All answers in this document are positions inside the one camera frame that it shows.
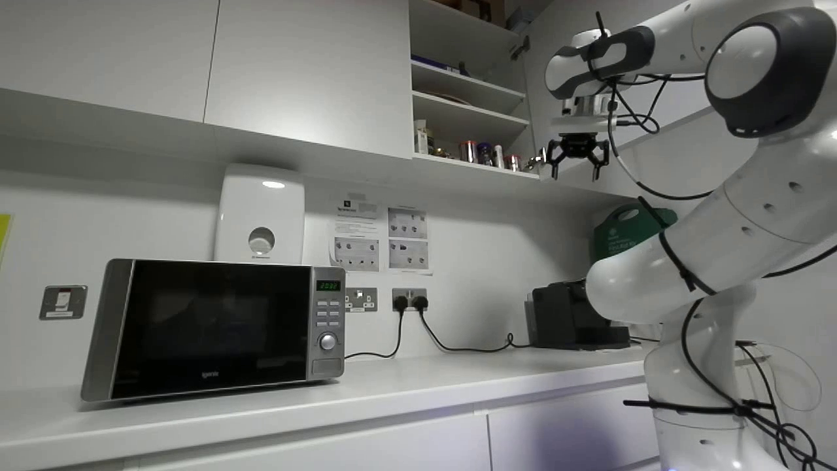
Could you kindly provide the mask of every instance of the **wall socket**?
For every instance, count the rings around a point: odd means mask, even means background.
[[[390,240],[390,267],[425,268],[429,267],[429,242],[425,240]]]
[[[425,238],[425,211],[390,207],[390,238]]]
[[[346,310],[376,310],[376,287],[346,287]]]
[[[334,267],[376,272],[380,240],[334,238]]]
[[[412,299],[415,299],[415,295],[423,295],[423,299],[425,299],[425,287],[393,287],[393,304],[395,304],[397,295],[406,295],[407,304],[412,305]]]

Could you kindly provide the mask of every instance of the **kitchen counter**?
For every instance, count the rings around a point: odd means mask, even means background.
[[[2,393],[0,469],[74,466],[440,408],[467,410],[560,395],[561,389],[635,382],[641,359],[641,348],[363,359],[351,361],[346,376],[327,385],[121,408],[80,408],[77,389]]]

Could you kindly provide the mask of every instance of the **black box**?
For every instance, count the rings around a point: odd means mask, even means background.
[[[534,348],[627,348],[627,326],[612,326],[585,299],[582,283],[555,283],[530,292],[529,337]]]

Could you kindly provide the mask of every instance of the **upper cabinet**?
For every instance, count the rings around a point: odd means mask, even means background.
[[[217,0],[0,0],[0,89],[200,121]]]
[[[406,0],[221,0],[206,122],[410,155]]]

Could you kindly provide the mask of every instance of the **microwave dial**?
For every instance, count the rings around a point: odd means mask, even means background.
[[[321,337],[318,337],[318,348],[321,348],[323,354],[332,354],[332,351],[338,348],[338,337],[334,337],[334,335],[321,335]]]

